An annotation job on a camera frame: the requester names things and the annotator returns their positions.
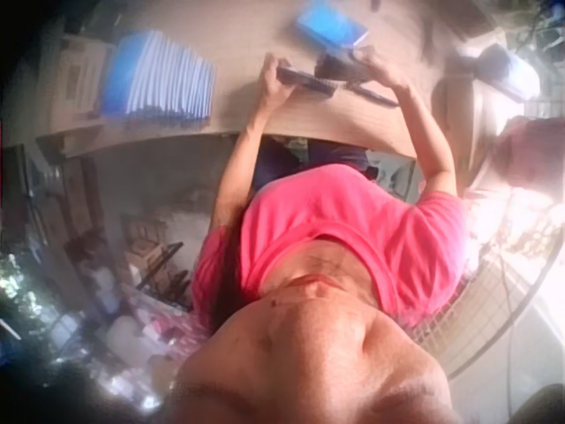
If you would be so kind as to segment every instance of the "pink t-shirt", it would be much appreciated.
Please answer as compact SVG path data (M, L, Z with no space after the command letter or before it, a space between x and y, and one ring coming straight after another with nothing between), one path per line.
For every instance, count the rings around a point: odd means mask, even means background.
M192 296L207 321L218 284L226 229L206 237ZM463 203L443 192L416 206L395 199L347 165L326 165L276 180L260 190L241 230L242 289L256 299L261 282L286 253L319 238L346 245L366 265L382 311L417 325L453 295L463 271Z

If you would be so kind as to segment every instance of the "woman's arm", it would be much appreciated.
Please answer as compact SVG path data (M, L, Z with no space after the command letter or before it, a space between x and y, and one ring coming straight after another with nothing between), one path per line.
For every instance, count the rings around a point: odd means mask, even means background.
M426 190L457 195L451 148L414 86L394 66L386 64L372 47L356 50L353 56L366 65L367 71L377 82L395 92L418 163L426 178Z
M223 171L210 230L222 225L230 227L247 203L265 125L294 89L294 86L285 86L276 78L276 68L280 63L288 64L288 61L270 53L265 56L260 74L260 98Z

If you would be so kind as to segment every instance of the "wooden table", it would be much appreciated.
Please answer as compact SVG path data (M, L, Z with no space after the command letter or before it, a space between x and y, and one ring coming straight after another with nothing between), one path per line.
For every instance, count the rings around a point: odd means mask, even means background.
M298 69L313 72L320 49L293 24L307 5L306 0L161 0L149 2L133 25L161 30L215 63L213 113L210 125L201 133L237 133L255 102L255 81L266 52L273 51L287 57ZM440 55L434 65L429 65L422 58L424 22L432 16L424 2L383 0L377 12L371 11L369 0L343 0L335 2L335 6L370 29L363 44L373 44L384 57L399 65L429 104L445 60ZM453 38L440 21L434 22L433 30L439 40ZM395 98L377 83L367 87ZM136 140L191 133L150 124L128 127L122 121L106 120L90 140L67 139L64 152L68 156L81 155ZM269 121L267 133L333 140L415 156L399 109L383 108L343 90L329 100L305 91L296 93Z

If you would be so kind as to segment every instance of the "dark hair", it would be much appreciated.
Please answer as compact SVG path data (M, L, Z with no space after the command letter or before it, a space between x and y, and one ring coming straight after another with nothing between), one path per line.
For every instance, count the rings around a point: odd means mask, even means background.
M241 287L241 227L249 203L228 229L228 242L222 258L220 283L210 313L210 330L214 334L239 309L252 302Z

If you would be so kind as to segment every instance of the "person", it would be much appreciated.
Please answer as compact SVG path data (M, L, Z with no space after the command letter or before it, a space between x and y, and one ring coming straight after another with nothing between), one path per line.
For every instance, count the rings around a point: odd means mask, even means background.
M462 273L453 158L413 85L374 49L353 56L395 92L425 192L405 204L336 160L249 201L265 125L294 90L276 78L286 60L267 55L192 282L212 336L179 370L172 422L458 422L441 367L403 330Z

